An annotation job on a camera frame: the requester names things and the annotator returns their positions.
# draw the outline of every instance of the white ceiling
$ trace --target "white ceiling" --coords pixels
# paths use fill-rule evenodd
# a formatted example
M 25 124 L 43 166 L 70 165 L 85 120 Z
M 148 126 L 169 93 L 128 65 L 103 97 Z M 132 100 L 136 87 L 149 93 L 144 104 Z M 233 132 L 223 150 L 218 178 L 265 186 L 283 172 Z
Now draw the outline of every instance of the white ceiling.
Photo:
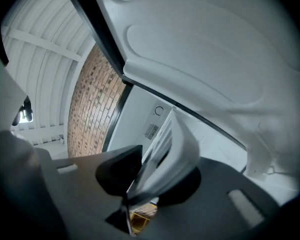
M 9 59 L 6 69 L 29 96 L 33 110 L 33 122 L 11 129 L 34 145 L 59 140 L 61 126 L 68 123 L 70 84 L 94 43 L 92 36 L 70 0 L 18 0 L 2 22 L 1 34 Z

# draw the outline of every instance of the molded plastic recess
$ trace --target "molded plastic recess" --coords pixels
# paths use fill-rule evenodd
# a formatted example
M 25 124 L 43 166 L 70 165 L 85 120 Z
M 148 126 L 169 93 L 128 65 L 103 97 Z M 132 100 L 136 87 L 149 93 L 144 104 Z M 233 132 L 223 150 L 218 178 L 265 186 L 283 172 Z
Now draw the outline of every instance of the molded plastic recess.
M 97 0 L 124 73 L 245 145 L 247 175 L 300 187 L 300 34 L 278 0 Z

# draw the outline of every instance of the brick wall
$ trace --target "brick wall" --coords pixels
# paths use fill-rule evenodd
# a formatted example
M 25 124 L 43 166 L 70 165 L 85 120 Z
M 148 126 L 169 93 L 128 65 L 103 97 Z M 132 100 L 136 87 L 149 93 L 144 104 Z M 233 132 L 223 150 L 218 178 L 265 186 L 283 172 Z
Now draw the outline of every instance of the brick wall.
M 101 153 L 125 84 L 95 45 L 75 85 L 68 120 L 69 157 Z

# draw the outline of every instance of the vent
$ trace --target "vent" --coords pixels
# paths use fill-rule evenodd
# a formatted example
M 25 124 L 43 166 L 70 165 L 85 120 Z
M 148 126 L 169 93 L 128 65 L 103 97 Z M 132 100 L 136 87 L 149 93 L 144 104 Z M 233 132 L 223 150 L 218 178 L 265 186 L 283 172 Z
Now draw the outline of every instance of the vent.
M 156 134 L 158 130 L 158 126 L 156 126 L 155 124 L 153 123 L 150 123 L 148 129 L 145 131 L 145 134 L 144 136 L 146 138 L 148 138 L 149 140 L 152 140 L 152 138 L 154 137 L 154 135 Z

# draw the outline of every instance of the bright light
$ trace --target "bright light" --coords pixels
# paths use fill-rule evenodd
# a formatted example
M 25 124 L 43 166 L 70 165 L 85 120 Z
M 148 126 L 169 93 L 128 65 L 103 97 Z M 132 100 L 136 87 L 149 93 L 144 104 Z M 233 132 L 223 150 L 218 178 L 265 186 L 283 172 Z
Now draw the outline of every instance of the bright light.
M 34 121 L 34 114 L 32 114 L 32 120 L 31 121 L 28 121 L 24 115 L 24 113 L 22 111 L 20 111 L 20 121 L 19 121 L 19 124 L 22 124 L 22 123 L 31 123 Z

